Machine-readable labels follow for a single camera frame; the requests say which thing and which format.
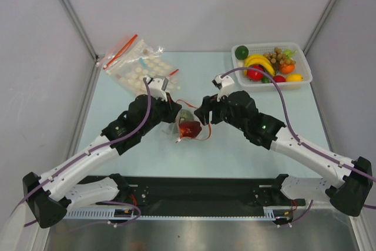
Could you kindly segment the white plastic fruit basket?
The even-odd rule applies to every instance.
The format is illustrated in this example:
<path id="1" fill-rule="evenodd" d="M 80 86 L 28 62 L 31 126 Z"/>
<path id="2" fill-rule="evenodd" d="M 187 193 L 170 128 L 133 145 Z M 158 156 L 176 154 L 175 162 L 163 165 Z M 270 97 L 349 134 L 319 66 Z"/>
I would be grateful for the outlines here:
<path id="1" fill-rule="evenodd" d="M 251 91 L 270 91 L 274 85 L 260 70 L 270 75 L 281 89 L 297 89 L 312 80 L 311 69 L 301 48 L 292 42 L 240 44 L 232 47 L 235 68 L 256 68 L 237 71 L 240 86 Z"/>

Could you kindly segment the bright red apple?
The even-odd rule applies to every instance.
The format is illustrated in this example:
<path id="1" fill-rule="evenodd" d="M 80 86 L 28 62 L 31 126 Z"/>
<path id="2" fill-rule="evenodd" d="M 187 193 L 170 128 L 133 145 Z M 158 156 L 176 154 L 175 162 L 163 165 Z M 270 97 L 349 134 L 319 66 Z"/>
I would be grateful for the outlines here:
<path id="1" fill-rule="evenodd" d="M 258 69 L 262 72 L 264 71 L 264 69 L 261 66 L 258 66 L 258 65 L 254 65 L 254 66 L 252 66 L 252 68 L 253 68 L 252 70 L 247 70 L 246 76 L 251 81 L 254 81 L 254 82 L 261 81 L 263 79 L 264 75 L 262 73 L 260 73 L 259 71 L 256 71 L 256 69 Z"/>

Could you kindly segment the green lime ball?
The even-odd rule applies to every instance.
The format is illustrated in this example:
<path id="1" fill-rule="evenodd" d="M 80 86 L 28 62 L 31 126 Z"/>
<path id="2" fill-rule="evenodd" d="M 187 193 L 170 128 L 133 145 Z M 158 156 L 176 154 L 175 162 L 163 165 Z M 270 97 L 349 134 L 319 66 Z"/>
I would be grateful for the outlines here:
<path id="1" fill-rule="evenodd" d="M 238 60 L 245 60 L 249 56 L 249 50 L 246 46 L 240 45 L 236 48 L 234 54 Z"/>

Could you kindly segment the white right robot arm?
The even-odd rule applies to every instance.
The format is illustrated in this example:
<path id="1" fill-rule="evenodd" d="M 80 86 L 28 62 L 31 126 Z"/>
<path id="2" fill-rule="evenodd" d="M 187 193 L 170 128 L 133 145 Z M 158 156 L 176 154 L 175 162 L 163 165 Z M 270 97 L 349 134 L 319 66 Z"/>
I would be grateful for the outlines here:
<path id="1" fill-rule="evenodd" d="M 205 96 L 194 114 L 204 125 L 225 122 L 240 130 L 250 143 L 292 158 L 319 175 L 278 176 L 277 186 L 271 190 L 276 204 L 284 205 L 290 199 L 328 201 L 343 214 L 360 215 L 373 186 L 368 159 L 341 156 L 293 135 L 284 122 L 260 112 L 245 91 L 222 98 Z"/>

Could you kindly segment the dark red apple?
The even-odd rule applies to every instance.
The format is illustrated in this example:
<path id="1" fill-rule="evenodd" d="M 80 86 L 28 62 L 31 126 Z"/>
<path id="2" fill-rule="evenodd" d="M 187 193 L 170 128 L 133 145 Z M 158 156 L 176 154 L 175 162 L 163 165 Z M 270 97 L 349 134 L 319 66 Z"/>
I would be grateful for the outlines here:
<path id="1" fill-rule="evenodd" d="M 187 121 L 179 124 L 180 138 L 196 138 L 202 131 L 199 121 Z"/>

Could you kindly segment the green netted melon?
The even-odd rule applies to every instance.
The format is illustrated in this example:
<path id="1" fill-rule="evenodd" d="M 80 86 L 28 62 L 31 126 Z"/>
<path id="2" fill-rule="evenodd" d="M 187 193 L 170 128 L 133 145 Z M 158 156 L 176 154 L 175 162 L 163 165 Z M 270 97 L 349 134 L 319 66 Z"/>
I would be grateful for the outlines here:
<path id="1" fill-rule="evenodd" d="M 169 126 L 169 129 L 172 131 L 172 134 L 177 134 L 178 133 L 178 125 L 183 122 L 187 121 L 193 121 L 194 116 L 193 113 L 189 110 L 182 109 L 179 113 L 178 121 L 175 122 L 174 124 L 171 124 Z"/>

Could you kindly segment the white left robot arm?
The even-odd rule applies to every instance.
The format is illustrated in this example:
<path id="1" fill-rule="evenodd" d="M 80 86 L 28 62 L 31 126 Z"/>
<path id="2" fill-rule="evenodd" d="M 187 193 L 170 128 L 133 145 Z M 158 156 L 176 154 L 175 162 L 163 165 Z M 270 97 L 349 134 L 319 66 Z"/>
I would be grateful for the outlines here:
<path id="1" fill-rule="evenodd" d="M 59 166 L 22 179 L 24 198 L 39 227 L 60 222 L 72 209 L 98 202 L 125 203 L 129 198 L 126 181 L 114 174 L 98 182 L 80 182 L 105 162 L 118 158 L 140 143 L 142 137 L 160 123 L 174 123 L 182 106 L 166 100 L 139 95 L 83 151 Z"/>

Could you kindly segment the clear zip bag red zipper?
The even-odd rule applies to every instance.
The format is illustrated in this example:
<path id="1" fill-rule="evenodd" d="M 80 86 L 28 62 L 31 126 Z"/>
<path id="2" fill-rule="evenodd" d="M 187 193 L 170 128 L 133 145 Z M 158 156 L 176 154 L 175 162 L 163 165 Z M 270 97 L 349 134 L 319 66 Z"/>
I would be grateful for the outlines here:
<path id="1" fill-rule="evenodd" d="M 182 99 L 178 99 L 176 103 L 182 106 L 181 110 L 173 123 L 164 123 L 161 126 L 161 131 L 176 143 L 183 140 L 208 140 L 212 135 L 212 126 L 211 124 L 203 125 L 194 114 L 198 107 Z"/>

